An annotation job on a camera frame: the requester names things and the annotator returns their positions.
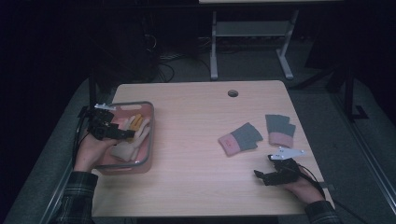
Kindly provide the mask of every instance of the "person's left hand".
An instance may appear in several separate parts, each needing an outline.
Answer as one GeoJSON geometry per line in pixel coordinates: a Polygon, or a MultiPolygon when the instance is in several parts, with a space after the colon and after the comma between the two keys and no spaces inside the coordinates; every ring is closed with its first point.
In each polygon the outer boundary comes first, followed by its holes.
{"type": "Polygon", "coordinates": [[[79,145],[74,171],[91,172],[95,164],[102,158],[109,147],[116,145],[120,140],[97,140],[87,133],[79,145]]]}

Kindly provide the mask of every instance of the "person's right hand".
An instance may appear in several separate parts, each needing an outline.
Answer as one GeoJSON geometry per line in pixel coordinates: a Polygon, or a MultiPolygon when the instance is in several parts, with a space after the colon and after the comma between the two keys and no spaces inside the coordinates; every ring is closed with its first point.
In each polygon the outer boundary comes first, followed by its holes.
{"type": "MultiPolygon", "coordinates": [[[[302,167],[300,167],[300,171],[309,176],[302,167]]],[[[309,181],[302,177],[299,177],[296,182],[280,185],[280,187],[292,192],[303,203],[310,204],[325,200],[320,192],[309,183],[309,181]]]]}

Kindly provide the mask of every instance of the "table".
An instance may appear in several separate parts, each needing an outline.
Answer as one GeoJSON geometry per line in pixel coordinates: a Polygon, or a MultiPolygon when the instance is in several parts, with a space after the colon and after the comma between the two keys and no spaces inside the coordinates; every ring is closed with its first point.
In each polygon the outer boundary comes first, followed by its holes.
{"type": "Polygon", "coordinates": [[[323,181],[304,130],[281,81],[120,85],[113,103],[150,101],[155,108],[151,169],[138,175],[99,175],[94,217],[280,216],[304,206],[278,187],[265,187],[253,170],[272,173],[266,158],[265,114],[297,126],[295,158],[323,181]],[[230,97],[228,91],[238,92],[230,97]],[[258,148],[227,157],[218,138],[250,122],[263,136],[258,148]]]}
{"type": "MultiPolygon", "coordinates": [[[[342,0],[200,0],[200,4],[231,4],[231,3],[312,3],[312,2],[336,2],[342,0]]],[[[218,62],[216,55],[217,36],[284,36],[285,41],[281,48],[276,50],[283,73],[286,79],[293,79],[286,52],[289,47],[294,24],[299,14],[298,9],[294,9],[289,20],[285,21],[218,21],[217,12],[213,12],[212,20],[212,48],[210,52],[210,78],[217,80],[218,62]]]]}

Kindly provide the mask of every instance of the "hand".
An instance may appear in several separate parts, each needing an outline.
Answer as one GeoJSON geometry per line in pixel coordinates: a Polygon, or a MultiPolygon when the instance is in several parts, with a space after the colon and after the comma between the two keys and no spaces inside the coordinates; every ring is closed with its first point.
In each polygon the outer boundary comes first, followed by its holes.
{"type": "MultiPolygon", "coordinates": [[[[309,176],[309,174],[302,167],[300,167],[300,171],[303,174],[309,176]]],[[[303,203],[310,204],[325,200],[320,192],[302,177],[299,177],[296,182],[281,185],[280,187],[292,192],[303,203]]]]}
{"type": "Polygon", "coordinates": [[[108,138],[97,140],[90,133],[87,133],[80,143],[74,171],[91,172],[106,150],[118,142],[119,140],[108,138]]]}

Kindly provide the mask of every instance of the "glove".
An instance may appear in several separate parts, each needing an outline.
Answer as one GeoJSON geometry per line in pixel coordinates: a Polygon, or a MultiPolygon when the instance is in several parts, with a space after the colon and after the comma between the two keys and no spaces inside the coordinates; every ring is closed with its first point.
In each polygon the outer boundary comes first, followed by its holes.
{"type": "Polygon", "coordinates": [[[290,118],[282,115],[265,115],[270,145],[293,147],[296,126],[289,124],[290,118]]]}
{"type": "Polygon", "coordinates": [[[246,123],[235,131],[227,133],[219,138],[219,143],[223,147],[227,156],[232,156],[238,152],[256,148],[257,141],[262,141],[262,135],[250,123],[246,123]]]}

